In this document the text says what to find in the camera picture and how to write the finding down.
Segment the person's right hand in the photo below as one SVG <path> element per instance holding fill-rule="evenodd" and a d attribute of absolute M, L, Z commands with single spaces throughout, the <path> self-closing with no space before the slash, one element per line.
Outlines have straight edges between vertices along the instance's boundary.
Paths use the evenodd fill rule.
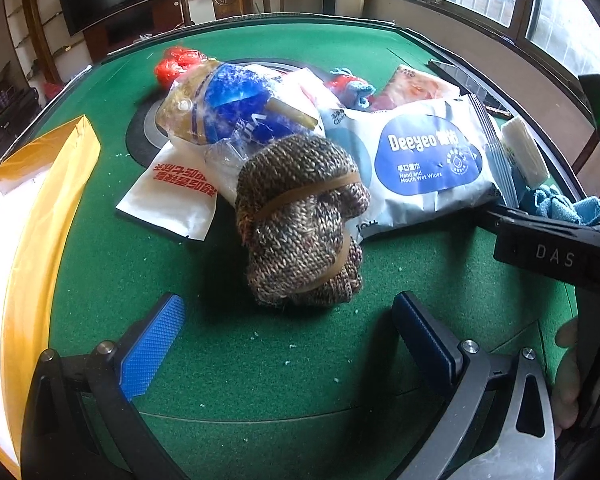
<path fill-rule="evenodd" d="M 555 437 L 576 422 L 579 408 L 581 378 L 577 362 L 578 318 L 565 323 L 555 336 L 559 348 L 565 349 L 555 377 L 555 385 L 550 396 L 554 420 Z"/>

